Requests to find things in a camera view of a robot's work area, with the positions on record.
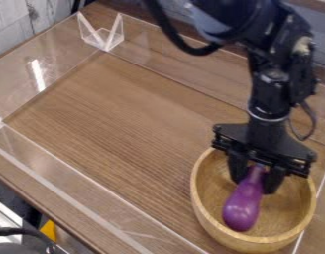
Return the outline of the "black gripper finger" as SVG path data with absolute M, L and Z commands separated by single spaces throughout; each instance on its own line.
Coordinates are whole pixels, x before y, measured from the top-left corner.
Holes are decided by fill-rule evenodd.
M 229 172 L 233 182 L 237 184 L 246 176 L 248 168 L 248 154 L 246 151 L 229 150 Z
M 286 169 L 280 166 L 274 165 L 269 168 L 268 172 L 264 174 L 262 178 L 262 193 L 264 194 L 274 194 L 284 178 L 286 176 Z

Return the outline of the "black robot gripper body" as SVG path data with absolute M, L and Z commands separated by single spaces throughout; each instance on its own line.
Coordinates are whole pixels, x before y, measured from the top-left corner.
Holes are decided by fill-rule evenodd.
M 285 121 L 266 122 L 250 118 L 248 123 L 225 123 L 213 126 L 212 146 L 226 153 L 246 151 L 248 160 L 273 167 L 280 165 L 288 175 L 306 178 L 317 154 L 288 134 Z

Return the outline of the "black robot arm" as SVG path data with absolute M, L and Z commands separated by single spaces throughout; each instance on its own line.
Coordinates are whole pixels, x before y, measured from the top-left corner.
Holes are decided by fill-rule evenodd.
M 316 152 L 301 142 L 290 109 L 301 107 L 314 118 L 306 98 L 316 94 L 313 33 L 304 17 L 281 0 L 190 0 L 194 26 L 209 41 L 202 47 L 182 39 L 157 0 L 142 0 L 165 36 L 193 56 L 205 56 L 237 43 L 246 52 L 252 80 L 248 122 L 213 126 L 212 147 L 228 155 L 232 180 L 246 176 L 246 163 L 268 167 L 261 178 L 265 194 L 276 193 L 284 178 L 308 177 Z

